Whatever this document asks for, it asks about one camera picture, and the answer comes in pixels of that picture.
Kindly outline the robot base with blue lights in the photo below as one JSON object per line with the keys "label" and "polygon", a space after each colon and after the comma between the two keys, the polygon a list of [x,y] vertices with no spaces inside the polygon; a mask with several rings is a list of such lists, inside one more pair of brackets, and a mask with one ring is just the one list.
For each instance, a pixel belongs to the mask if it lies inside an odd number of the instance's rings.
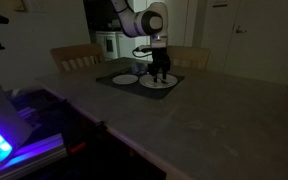
{"label": "robot base with blue lights", "polygon": [[0,85],[0,180],[18,180],[67,156],[61,134],[23,146],[32,132]]}

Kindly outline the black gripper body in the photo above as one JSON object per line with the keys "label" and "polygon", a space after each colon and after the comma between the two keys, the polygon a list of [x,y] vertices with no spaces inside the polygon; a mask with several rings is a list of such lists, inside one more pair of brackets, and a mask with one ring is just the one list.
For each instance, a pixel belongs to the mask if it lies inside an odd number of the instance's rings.
{"label": "black gripper body", "polygon": [[167,73],[170,70],[171,61],[166,48],[154,49],[152,51],[153,62],[148,65],[150,74],[157,74],[159,70]]}

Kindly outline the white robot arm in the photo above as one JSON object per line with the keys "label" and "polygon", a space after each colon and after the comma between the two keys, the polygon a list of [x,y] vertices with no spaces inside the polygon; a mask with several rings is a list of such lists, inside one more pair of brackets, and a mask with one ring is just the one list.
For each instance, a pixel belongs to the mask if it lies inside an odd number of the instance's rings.
{"label": "white robot arm", "polygon": [[171,61],[167,55],[168,41],[168,10],[162,2],[154,2],[143,11],[135,12],[127,0],[110,0],[119,18],[123,33],[130,38],[149,36],[149,45],[140,45],[132,53],[150,52],[153,62],[148,65],[148,73],[153,81],[158,79],[159,71],[162,78],[170,70]]}

